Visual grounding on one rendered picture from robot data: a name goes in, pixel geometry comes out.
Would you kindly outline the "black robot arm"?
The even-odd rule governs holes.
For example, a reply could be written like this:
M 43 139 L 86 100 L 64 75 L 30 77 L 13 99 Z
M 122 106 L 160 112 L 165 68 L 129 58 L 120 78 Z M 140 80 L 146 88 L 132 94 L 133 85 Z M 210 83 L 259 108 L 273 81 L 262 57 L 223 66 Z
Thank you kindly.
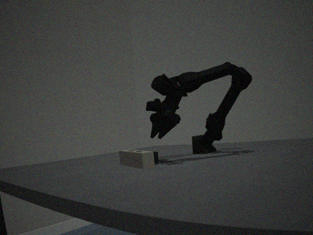
M 214 141 L 220 141 L 223 138 L 222 130 L 225 126 L 227 114 L 235 103 L 236 98 L 238 98 L 239 93 L 245 90 L 252 81 L 252 76 L 249 72 L 243 67 L 237 67 L 230 62 L 225 62 L 222 65 L 201 72 L 185 72 L 170 79 L 165 74 L 162 74 L 156 77 L 151 83 L 151 87 L 158 93 L 180 103 L 182 96 L 188 96 L 187 92 L 193 92 L 199 89 L 202 84 L 227 75 L 232 76 L 231 87 L 218 107 L 218 110 L 208 115 L 206 119 L 207 132 L 197 140 L 207 150 L 212 147 Z M 146 111 L 155 111 L 156 114 L 158 114 L 158 111 L 163 113 L 166 105 L 166 101 L 163 103 L 160 102 L 160 99 L 154 99 L 154 101 L 148 101 L 146 103 Z

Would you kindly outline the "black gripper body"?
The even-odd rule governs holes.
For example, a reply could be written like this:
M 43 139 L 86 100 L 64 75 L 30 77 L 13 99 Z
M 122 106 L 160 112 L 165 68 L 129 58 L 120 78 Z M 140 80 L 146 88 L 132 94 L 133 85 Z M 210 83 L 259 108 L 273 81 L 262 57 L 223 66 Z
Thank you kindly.
M 158 111 L 159 115 L 156 113 L 151 114 L 150 119 L 153 119 L 162 124 L 162 121 L 160 118 L 166 118 L 175 124 L 179 124 L 181 120 L 180 115 L 175 113 L 176 110 L 179 109 L 179 106 L 178 106 L 179 104 L 176 101 L 169 99 L 169 98 L 165 98 L 164 101 L 166 101 L 167 103 L 165 111 L 163 113 Z M 164 103 L 164 101 L 162 102 Z

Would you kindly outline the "black two-prong plug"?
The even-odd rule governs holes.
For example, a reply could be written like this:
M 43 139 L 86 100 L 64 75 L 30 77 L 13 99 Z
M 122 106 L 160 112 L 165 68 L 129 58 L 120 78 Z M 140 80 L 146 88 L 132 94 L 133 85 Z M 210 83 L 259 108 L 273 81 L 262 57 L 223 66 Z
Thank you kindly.
M 158 163 L 159 159 L 158 159 L 158 152 L 154 152 L 154 163 Z

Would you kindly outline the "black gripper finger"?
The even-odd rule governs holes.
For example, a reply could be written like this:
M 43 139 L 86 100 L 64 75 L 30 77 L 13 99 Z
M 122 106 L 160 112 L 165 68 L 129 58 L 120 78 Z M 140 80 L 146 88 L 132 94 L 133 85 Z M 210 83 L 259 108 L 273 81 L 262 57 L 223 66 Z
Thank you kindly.
M 161 128 L 160 128 L 160 132 L 159 132 L 159 135 L 158 135 L 158 138 L 161 139 L 165 134 L 167 134 L 173 127 L 176 126 L 175 123 L 171 122 L 170 120 L 164 118 L 164 117 L 161 117 L 160 118 L 161 121 L 162 121 L 162 125 L 161 125 Z
M 150 137 L 153 139 L 158 134 L 158 132 L 160 132 L 160 128 L 162 124 L 153 119 L 150 119 L 150 121 L 152 123 L 152 130 L 151 130 Z

